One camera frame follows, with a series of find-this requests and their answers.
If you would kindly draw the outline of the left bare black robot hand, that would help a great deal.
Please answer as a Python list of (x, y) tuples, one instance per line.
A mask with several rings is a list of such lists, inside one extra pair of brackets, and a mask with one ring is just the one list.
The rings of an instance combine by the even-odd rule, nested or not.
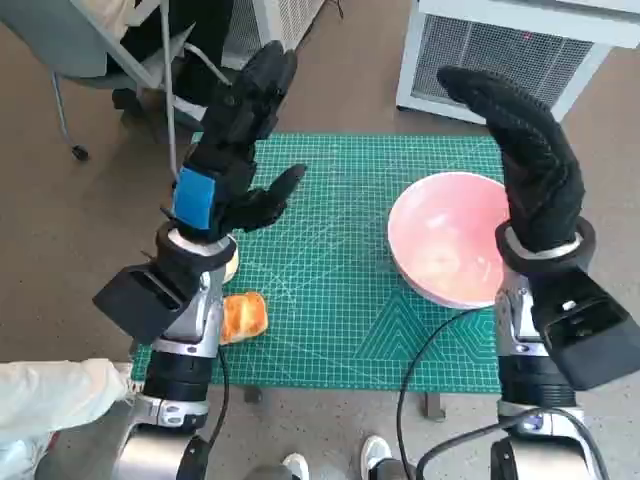
[(194, 244), (210, 244), (234, 230), (268, 227), (281, 217), (306, 166), (292, 165), (269, 187), (253, 187), (256, 143), (273, 132), (297, 66), (295, 51), (271, 41), (231, 84), (215, 91), (202, 136), (178, 172), (168, 221), (156, 233), (158, 244), (167, 243), (172, 232)]

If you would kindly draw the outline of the right black gloved robot hand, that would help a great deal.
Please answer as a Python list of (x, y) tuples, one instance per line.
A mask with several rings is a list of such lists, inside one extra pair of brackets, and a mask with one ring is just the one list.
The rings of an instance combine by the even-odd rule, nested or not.
[(575, 239), (585, 194), (578, 160), (549, 107), (499, 74), (445, 66), (448, 96), (486, 121), (500, 148), (510, 224), (521, 245), (547, 251)]

